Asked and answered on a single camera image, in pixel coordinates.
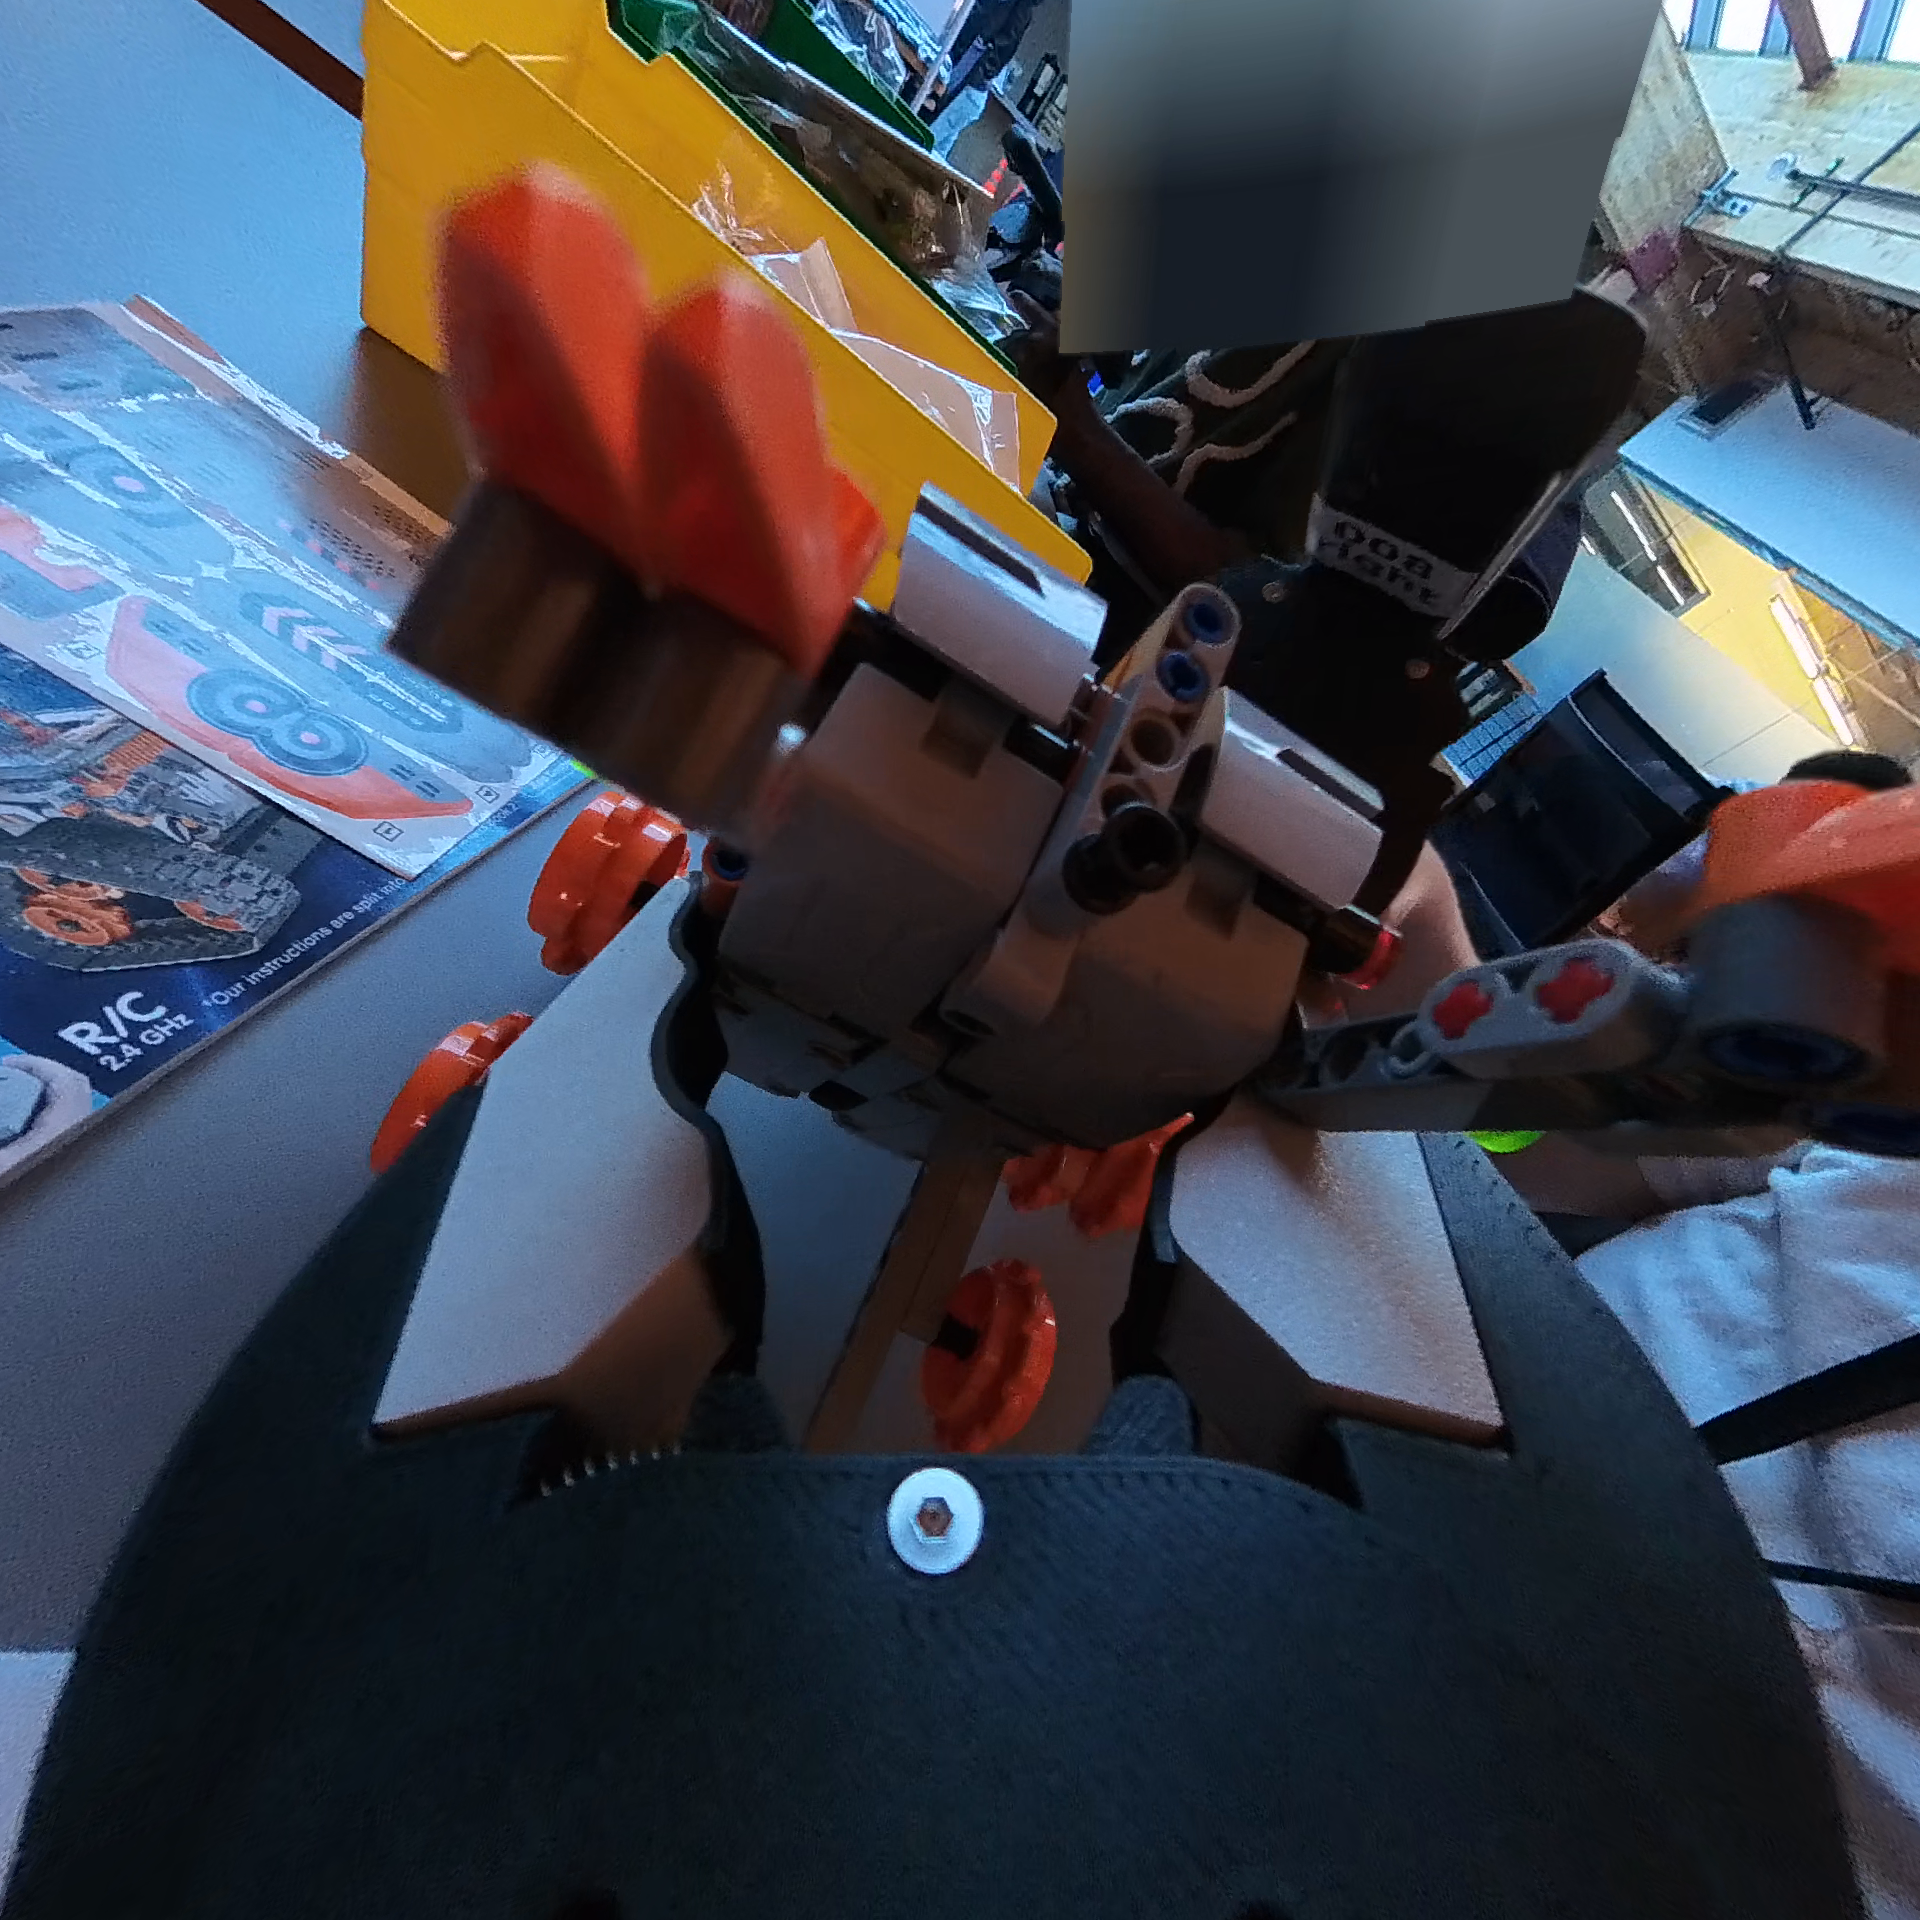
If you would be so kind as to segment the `clear plastic bag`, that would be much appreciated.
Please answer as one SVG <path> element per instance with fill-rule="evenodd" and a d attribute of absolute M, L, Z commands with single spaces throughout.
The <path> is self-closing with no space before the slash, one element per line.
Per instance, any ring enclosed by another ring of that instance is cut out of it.
<path fill-rule="evenodd" d="M 699 218 L 778 275 L 825 327 L 874 365 L 922 364 L 969 387 L 977 424 L 951 424 L 1003 489 L 1031 489 L 1046 448 L 1044 399 L 995 333 L 1008 308 L 990 279 L 990 194 L 895 122 L 830 113 L 710 105 L 745 122 L 721 143 Z"/>

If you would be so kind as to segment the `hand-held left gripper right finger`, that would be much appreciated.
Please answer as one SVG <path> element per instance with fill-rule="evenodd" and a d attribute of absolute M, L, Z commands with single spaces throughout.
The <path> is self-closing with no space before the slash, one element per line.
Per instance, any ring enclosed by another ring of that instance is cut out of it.
<path fill-rule="evenodd" d="M 1157 1361 L 1227 1446 L 1324 1419 L 1500 1442 L 1508 1407 L 1418 1140 L 1223 1114 L 1164 1164 Z"/>

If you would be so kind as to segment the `person's white trousers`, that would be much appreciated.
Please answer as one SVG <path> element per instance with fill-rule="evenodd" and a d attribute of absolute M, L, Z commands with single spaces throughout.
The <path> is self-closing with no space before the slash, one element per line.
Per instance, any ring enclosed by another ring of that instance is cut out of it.
<path fill-rule="evenodd" d="M 1651 1213 L 1571 1251 L 1686 1419 L 1920 1330 L 1920 1164 L 1836 1141 L 1647 1164 Z M 1864 1582 L 1920 1575 L 1920 1419 L 1877 1407 L 1727 1462 L 1812 1658 L 1864 1915 L 1920 1915 L 1920 1625 Z"/>

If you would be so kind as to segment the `green plastic tray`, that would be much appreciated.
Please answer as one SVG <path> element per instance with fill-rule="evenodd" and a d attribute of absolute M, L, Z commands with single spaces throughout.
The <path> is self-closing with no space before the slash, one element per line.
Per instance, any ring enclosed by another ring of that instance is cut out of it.
<path fill-rule="evenodd" d="M 764 113 L 860 113 L 895 122 L 902 143 L 930 150 L 930 122 L 902 105 L 909 60 L 874 5 L 830 5 L 830 0 L 609 0 L 609 32 L 653 60 L 677 52 L 728 105 Z"/>

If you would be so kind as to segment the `person's dark patterned top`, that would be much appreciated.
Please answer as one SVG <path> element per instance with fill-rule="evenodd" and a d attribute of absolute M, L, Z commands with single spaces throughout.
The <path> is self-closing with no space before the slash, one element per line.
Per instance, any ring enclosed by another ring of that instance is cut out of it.
<path fill-rule="evenodd" d="M 1094 597 L 1164 602 L 1227 561 L 1296 561 L 1355 333 L 1135 355 L 1119 375 L 1031 341 L 1046 467 Z"/>

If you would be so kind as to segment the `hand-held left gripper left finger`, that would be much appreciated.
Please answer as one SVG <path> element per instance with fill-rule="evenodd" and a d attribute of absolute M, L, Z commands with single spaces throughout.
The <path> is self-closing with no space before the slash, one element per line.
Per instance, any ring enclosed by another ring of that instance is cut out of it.
<path fill-rule="evenodd" d="M 476 1080 L 373 1425 L 689 1425 L 757 1361 L 757 1221 L 677 881 Z"/>

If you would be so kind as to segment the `grey orange sticker sheet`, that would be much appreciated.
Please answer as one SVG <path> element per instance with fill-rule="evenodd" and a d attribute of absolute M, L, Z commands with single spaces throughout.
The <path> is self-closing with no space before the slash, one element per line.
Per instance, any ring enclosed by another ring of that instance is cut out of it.
<path fill-rule="evenodd" d="M 0 313 L 0 506 L 16 661 L 395 881 L 586 787 L 395 661 L 445 516 L 147 301 Z"/>

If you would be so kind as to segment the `blue instruction booklet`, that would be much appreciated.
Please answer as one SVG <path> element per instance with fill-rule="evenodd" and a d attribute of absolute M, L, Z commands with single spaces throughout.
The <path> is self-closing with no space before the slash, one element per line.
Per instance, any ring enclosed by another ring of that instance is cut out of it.
<path fill-rule="evenodd" d="M 419 881 L 395 881 L 42 661 L 0 648 L 0 1181 L 578 787 L 555 761 Z"/>

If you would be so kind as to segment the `yellow plastic bin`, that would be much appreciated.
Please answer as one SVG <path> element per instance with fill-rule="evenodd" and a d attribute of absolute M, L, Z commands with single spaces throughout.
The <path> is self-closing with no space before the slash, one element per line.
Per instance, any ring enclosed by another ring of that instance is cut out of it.
<path fill-rule="evenodd" d="M 632 52 L 594 0 L 403 0 L 362 18 L 370 97 L 370 246 L 362 319 L 445 365 L 436 355 L 436 224 L 445 202 L 513 173 L 560 168 L 640 261 L 653 301 L 684 301 L 745 261 L 689 211 L 721 143 L 745 133 L 710 83 L 677 52 Z M 922 489 L 990 516 L 1003 538 L 1063 576 L 1088 576 L 1088 552 L 1003 489 L 951 424 L 902 399 L 854 364 L 797 301 L 778 292 L 797 327 L 830 464 L 874 502 L 884 555 L 873 602 L 895 597 L 902 535 Z"/>

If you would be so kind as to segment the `grey orange brick robot model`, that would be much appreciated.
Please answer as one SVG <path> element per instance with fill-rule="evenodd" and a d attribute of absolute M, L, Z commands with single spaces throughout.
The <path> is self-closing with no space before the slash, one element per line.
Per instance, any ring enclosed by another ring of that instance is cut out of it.
<path fill-rule="evenodd" d="M 395 648 L 622 789 L 539 867 L 594 965 L 704 836 L 721 1072 L 916 1164 L 1164 1204 L 1223 1114 L 1319 1140 L 1553 1125 L 1632 1160 L 1908 1160 L 1908 789 L 1785 772 L 1711 817 L 1686 956 L 1410 965 L 1418 852 L 1365 752 L 1389 663 L 1279 570 L 1192 576 L 1119 663 L 1103 602 L 990 516 L 830 464 L 752 275 L 640 292 L 622 218 L 513 168 L 436 224 L 470 502 Z"/>

